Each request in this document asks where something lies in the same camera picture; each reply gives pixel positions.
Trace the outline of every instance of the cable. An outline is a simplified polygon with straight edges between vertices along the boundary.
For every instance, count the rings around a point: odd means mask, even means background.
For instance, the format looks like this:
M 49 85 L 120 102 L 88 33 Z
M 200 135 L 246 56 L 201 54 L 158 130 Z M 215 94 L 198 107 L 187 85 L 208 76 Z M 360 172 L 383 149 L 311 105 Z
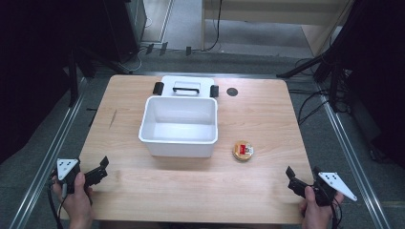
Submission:
M 340 203 L 337 201 L 337 199 L 336 198 L 334 198 L 334 201 L 336 202 L 336 203 L 334 203 L 334 207 L 335 208 L 338 208 L 339 209 L 339 215 L 340 215 L 340 218 L 339 218 L 339 220 L 337 221 L 337 226 L 339 226 L 339 224 L 340 224 L 340 222 L 342 221 L 342 218 L 343 218 L 343 212 L 342 212 L 342 207 L 340 206 Z
M 144 50 L 147 50 L 147 49 L 141 49 L 141 50 L 139 50 L 139 52 L 137 53 L 137 58 L 138 58 L 138 60 L 139 60 L 139 65 L 138 65 L 135 69 L 133 69 L 133 70 L 132 70 L 132 69 L 128 69 L 127 67 L 123 66 L 121 63 L 118 63 L 119 66 L 120 66 L 121 68 L 125 69 L 126 71 L 128 71 L 129 73 L 132 73 L 132 72 L 135 72 L 135 71 L 139 70 L 140 67 L 142 67 L 142 60 L 140 59 L 139 54 L 140 54 L 140 52 L 142 52 L 142 51 L 144 51 Z
M 315 110 L 313 110 L 312 112 L 310 112 L 307 116 L 305 116 L 304 118 L 301 119 L 301 112 L 304 109 L 305 104 L 312 99 L 314 96 L 319 95 L 319 94 L 325 94 L 327 90 L 321 90 L 319 92 L 313 93 L 311 94 L 306 100 L 304 100 L 303 104 L 301 105 L 301 108 L 298 112 L 298 117 L 297 117 L 297 121 L 298 121 L 298 125 L 303 124 L 307 118 L 309 118 L 311 115 L 315 114 L 317 111 L 319 111 L 319 109 L 322 107 L 322 105 L 324 105 L 326 102 L 323 102 L 320 106 L 318 106 Z
M 221 49 L 221 42 L 218 42 L 217 44 L 219 44 L 220 45 L 220 47 L 218 48 L 218 50 L 220 50 Z M 145 48 L 145 50 L 147 50 L 147 48 L 148 48 L 148 46 L 141 46 L 142 48 Z M 155 52 L 155 51 L 159 51 L 160 50 L 160 48 L 153 48 L 153 50 L 150 52 L 150 53 L 152 53 L 152 52 Z M 175 49 L 166 49 L 166 51 L 167 52 L 169 52 L 169 51 L 171 51 L 171 52 L 185 52 L 185 50 L 175 50 Z M 194 53 L 194 52 L 210 52 L 210 51 L 208 51 L 208 50 L 201 50 L 201 49 L 195 49 L 195 50 L 191 50 L 191 52 L 192 53 Z
M 220 38 L 220 21 L 221 21 L 221 9 L 222 9 L 222 6 L 223 6 L 223 0 L 220 1 L 220 10 L 219 10 L 219 12 L 218 12 L 217 38 L 216 38 L 214 44 L 213 44 L 210 48 L 208 48 L 208 49 L 206 49 L 206 50 L 203 50 L 204 52 L 211 51 L 211 50 L 217 45 L 218 39 Z
M 220 36 L 220 34 L 219 34 L 219 29 L 217 29 L 217 26 L 215 25 L 215 19 L 214 19 L 214 10 L 212 11 L 212 26 L 214 27 L 214 31 L 217 33 L 217 36 L 219 37 Z M 221 47 L 223 46 L 222 44 L 221 44 L 221 42 L 219 42 L 219 39 L 217 40 L 218 41 L 218 44 L 220 45 L 220 47 L 218 47 L 218 49 L 215 51 L 215 52 L 218 52 L 220 49 L 221 49 Z
M 66 200 L 66 198 L 62 199 L 62 202 L 60 202 L 60 205 L 59 205 L 59 209 L 57 210 L 57 218 L 59 219 L 59 221 L 60 221 L 60 211 L 62 210 L 62 206 L 63 206 L 63 203 L 65 203 L 65 200 Z
M 324 58 L 324 55 L 325 55 L 325 53 L 323 52 L 323 53 L 321 54 L 322 62 L 324 62 L 325 64 L 327 64 L 327 65 L 329 65 L 329 66 L 335 66 L 335 65 L 336 65 L 336 63 L 329 63 L 329 62 Z
M 145 25 L 145 28 L 148 28 L 148 27 L 150 27 L 151 25 L 152 25 L 152 23 L 153 23 L 153 21 L 152 21 L 152 19 L 150 19 L 149 17 L 146 17 L 146 22 L 148 22 L 148 20 L 151 22 L 151 23 L 149 23 L 149 25 Z
M 303 58 L 303 59 L 297 60 L 297 62 L 295 62 L 295 68 L 297 68 L 298 63 L 300 63 L 301 61 L 304 61 L 304 60 L 310 60 L 310 58 Z M 310 66 L 310 67 L 309 67 L 311 73 L 304 73 L 304 71 L 302 71 L 301 74 L 303 74 L 303 75 L 314 75 L 314 74 L 315 74 L 315 71 L 312 69 L 312 67 L 313 67 L 313 66 Z
M 326 199 L 330 199 L 329 195 L 327 194 L 327 192 L 321 185 L 317 185 L 317 188 L 323 193 L 323 195 Z M 339 202 L 336 200 L 336 198 L 333 197 L 333 199 L 336 201 L 336 204 L 339 205 Z M 336 210 L 334 208 L 334 204 L 335 203 L 333 201 L 330 201 L 330 203 L 329 203 L 330 208 L 331 208 L 331 213 L 332 213 L 331 229 L 337 229 L 337 227 L 339 226 L 339 223 L 341 221 L 341 218 L 339 219 L 336 215 Z
M 334 109 L 338 113 L 350 113 L 351 112 L 351 107 L 348 105 L 349 104 L 349 98 L 347 97 L 347 93 L 350 91 L 350 88 L 348 87 L 348 78 L 349 78 L 349 73 L 347 70 L 342 69 L 341 73 L 338 75 L 337 79 L 337 89 L 338 91 L 336 92 L 336 100 L 334 101 Z M 339 108 L 339 103 L 343 103 L 345 105 L 345 108 L 341 109 Z
M 56 221 L 56 228 L 57 229 L 63 229 L 63 226 L 62 226 L 62 223 L 61 223 L 61 221 L 60 221 L 60 217 L 58 216 L 58 214 L 56 213 L 56 210 L 54 209 L 54 205 L 53 205 L 53 198 L 52 198 L 52 193 L 51 193 L 51 190 L 52 190 L 52 187 L 53 187 L 53 181 L 52 180 L 49 180 L 48 181 L 48 201 L 49 201 L 49 203 L 50 203 L 50 205 L 51 205 L 51 210 L 52 210 L 52 213 L 53 213 L 53 218 L 54 218 L 54 220 Z

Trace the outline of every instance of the gray floor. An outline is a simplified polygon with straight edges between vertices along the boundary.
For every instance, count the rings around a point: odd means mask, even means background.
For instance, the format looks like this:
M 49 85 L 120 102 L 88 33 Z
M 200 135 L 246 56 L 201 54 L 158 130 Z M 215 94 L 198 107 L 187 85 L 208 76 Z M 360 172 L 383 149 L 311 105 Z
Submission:
M 144 0 L 146 25 L 142 41 L 161 43 L 173 0 Z
M 175 0 L 162 38 L 163 42 L 168 42 L 169 50 L 166 54 L 160 55 L 160 50 L 154 50 L 150 54 L 141 52 L 139 59 L 134 57 L 124 65 L 130 69 L 138 68 L 135 71 L 137 74 L 150 72 L 161 72 L 158 74 L 207 73 L 209 76 L 211 73 L 225 73 L 225 76 L 274 78 L 276 73 L 284 73 L 294 68 L 296 62 L 301 58 L 311 57 L 308 44 L 305 43 L 299 26 L 261 23 L 256 25 L 254 23 L 254 26 L 258 28 L 257 31 L 254 31 L 252 23 L 248 22 L 239 24 L 222 22 L 221 27 L 224 29 L 221 29 L 221 45 L 218 45 L 217 50 L 214 49 L 213 53 L 193 52 L 186 56 L 184 53 L 186 46 L 191 46 L 193 49 L 200 47 L 200 17 L 196 17 L 199 15 L 197 13 L 199 4 L 200 1 L 197 0 Z M 212 21 L 206 21 L 206 26 L 206 41 L 209 44 L 215 37 L 214 30 L 208 31 L 212 26 Z M 249 32 L 241 34 L 242 29 Z M 270 34 L 262 32 L 270 29 L 274 30 Z M 96 78 L 88 83 L 83 103 L 60 149 L 60 156 L 79 156 L 90 130 L 89 124 L 95 114 L 86 109 L 98 107 L 109 78 L 113 74 L 105 67 L 97 67 Z M 289 80 L 288 88 L 312 92 L 317 90 L 310 77 L 303 75 Z M 291 94 L 290 96 L 297 113 L 308 95 Z M 305 114 L 320 102 L 319 97 L 312 99 L 304 110 Z M 17 213 L 22 197 L 34 179 L 65 113 L 68 112 L 68 104 L 69 94 L 66 94 L 39 126 L 26 147 L 0 165 L 0 228 L 7 228 Z M 393 163 L 379 164 L 372 161 L 367 144 L 359 133 L 353 118 L 347 114 L 340 114 L 339 117 L 392 228 L 402 228 L 405 224 L 404 170 Z M 344 228 L 374 228 L 367 201 L 362 196 L 358 182 L 352 175 L 352 169 L 343 153 L 341 143 L 326 110 L 321 109 L 309 118 L 300 126 L 300 130 L 311 166 L 318 165 L 325 171 L 338 172 L 359 197 L 357 202 L 345 199 L 342 226 Z M 46 193 L 43 191 L 32 209 L 26 228 L 54 228 L 48 205 Z M 98 228 L 98 222 L 95 222 L 94 228 Z M 297 228 L 297 226 L 286 225 L 284 228 Z

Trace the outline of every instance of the white box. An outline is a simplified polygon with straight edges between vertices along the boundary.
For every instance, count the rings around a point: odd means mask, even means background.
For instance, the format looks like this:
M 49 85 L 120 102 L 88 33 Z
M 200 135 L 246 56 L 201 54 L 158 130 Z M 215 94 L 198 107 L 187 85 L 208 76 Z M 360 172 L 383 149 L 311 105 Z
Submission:
M 210 157 L 218 139 L 217 111 L 211 97 L 151 96 L 139 139 L 153 156 Z

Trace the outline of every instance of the metal frame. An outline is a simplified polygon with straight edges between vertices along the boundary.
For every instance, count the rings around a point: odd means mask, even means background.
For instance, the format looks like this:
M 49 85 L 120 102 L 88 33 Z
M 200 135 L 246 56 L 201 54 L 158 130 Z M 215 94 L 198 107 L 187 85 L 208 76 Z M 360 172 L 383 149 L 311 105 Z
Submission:
M 181 76 L 191 76 L 191 77 L 228 77 L 228 78 L 256 78 L 256 79 L 280 79 L 277 78 L 275 74 L 237 74 L 237 73 L 163 73 L 163 72 L 145 72 L 138 73 L 138 75 L 181 75 Z M 289 82 L 312 82 L 311 76 L 299 75 L 299 77 L 292 77 L 289 79 L 284 79 Z M 56 163 L 56 158 L 59 154 L 59 151 L 63 145 L 63 142 L 75 120 L 77 112 L 81 106 L 84 93 L 87 88 L 87 80 L 83 78 L 79 85 L 79 97 L 75 105 L 68 110 L 65 118 L 57 134 L 53 139 L 53 143 L 50 146 L 48 153 L 45 155 L 44 160 L 42 161 L 41 166 L 39 167 L 35 178 L 32 181 L 30 188 L 25 194 L 21 205 L 11 223 L 10 229 L 24 228 L 32 212 L 35 203 L 37 202 L 39 195 L 44 187 L 44 184 L 47 179 L 47 174 L 54 167 Z M 322 89 L 321 85 L 317 85 L 319 90 Z M 321 96 L 322 101 L 326 101 L 327 98 L 323 95 Z M 369 212 L 372 216 L 375 228 L 391 228 L 390 223 L 388 222 L 387 217 L 381 207 L 381 204 L 378 200 L 378 197 L 373 190 L 372 185 L 370 184 L 357 156 L 354 148 L 349 140 L 349 137 L 346 135 L 345 128 L 343 127 L 342 122 L 340 121 L 339 115 L 337 115 L 329 105 L 324 106 L 329 117 L 330 123 L 335 130 L 336 136 L 342 146 L 343 152 L 345 154 L 346 160 L 348 161 L 354 179 L 357 182 L 357 185 L 360 189 L 363 199 L 369 209 Z
M 322 90 L 323 87 L 321 85 L 317 85 L 318 90 Z M 327 97 L 325 95 L 321 96 L 322 102 L 327 101 Z M 380 201 L 366 176 L 366 173 L 361 166 L 360 161 L 356 155 L 354 148 L 352 147 L 351 141 L 349 140 L 348 135 L 346 134 L 345 128 L 340 120 L 340 117 L 337 113 L 335 113 L 332 107 L 328 104 L 324 105 L 325 110 L 328 114 L 328 118 L 330 123 L 336 133 L 336 136 L 342 146 L 343 153 L 345 154 L 346 160 L 351 167 L 352 174 L 354 176 L 355 181 L 360 189 L 361 195 L 369 209 L 370 215 L 373 219 L 375 228 L 381 229 L 390 229 L 391 225 L 388 222 L 388 219 L 384 213 L 384 210 L 381 207 Z
M 78 99 L 74 106 L 69 108 L 68 112 L 66 113 L 65 118 L 63 119 L 62 124 L 60 125 L 48 152 L 46 153 L 41 165 L 39 166 L 38 171 L 36 172 L 30 188 L 23 197 L 21 205 L 11 222 L 10 229 L 20 229 L 26 226 L 32 209 L 35 206 L 35 203 L 38 201 L 41 191 L 47 181 L 48 174 L 55 167 L 54 165 L 56 163 L 56 158 L 59 155 L 59 151 L 63 145 L 63 142 L 72 126 L 72 123 L 75 120 L 81 102 L 83 101 L 83 95 L 86 87 L 87 80 L 85 78 L 82 78 L 79 85 L 79 91 L 81 93 L 78 96 Z

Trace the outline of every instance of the wooden panel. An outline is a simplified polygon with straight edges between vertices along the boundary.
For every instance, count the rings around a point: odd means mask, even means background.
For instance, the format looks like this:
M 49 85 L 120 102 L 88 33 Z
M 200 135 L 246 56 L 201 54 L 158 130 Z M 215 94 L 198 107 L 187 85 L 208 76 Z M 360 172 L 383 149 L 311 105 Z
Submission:
M 352 8 L 352 1 L 347 1 L 346 5 L 339 6 L 335 15 L 330 19 L 327 25 L 323 26 L 312 26 L 303 25 L 301 26 L 305 37 L 309 43 L 309 47 L 312 50 L 314 56 L 322 53 L 323 49 L 330 38 L 332 37 L 337 26 L 341 26 L 346 22 L 350 9 Z
M 211 0 L 204 1 L 205 19 L 217 19 L 220 1 L 215 0 L 213 4 Z M 347 2 L 348 0 L 226 0 L 223 1 L 221 19 L 329 25 Z
M 94 186 L 96 218 L 300 223 L 302 198 L 288 189 L 285 171 L 290 165 L 308 183 L 312 176 L 286 83 L 215 78 L 219 140 L 211 158 L 185 158 L 151 156 L 138 138 L 145 101 L 160 80 L 116 75 L 107 87 L 80 155 L 84 172 L 110 159 L 109 176 Z M 240 139 L 255 150 L 245 163 L 231 153 Z

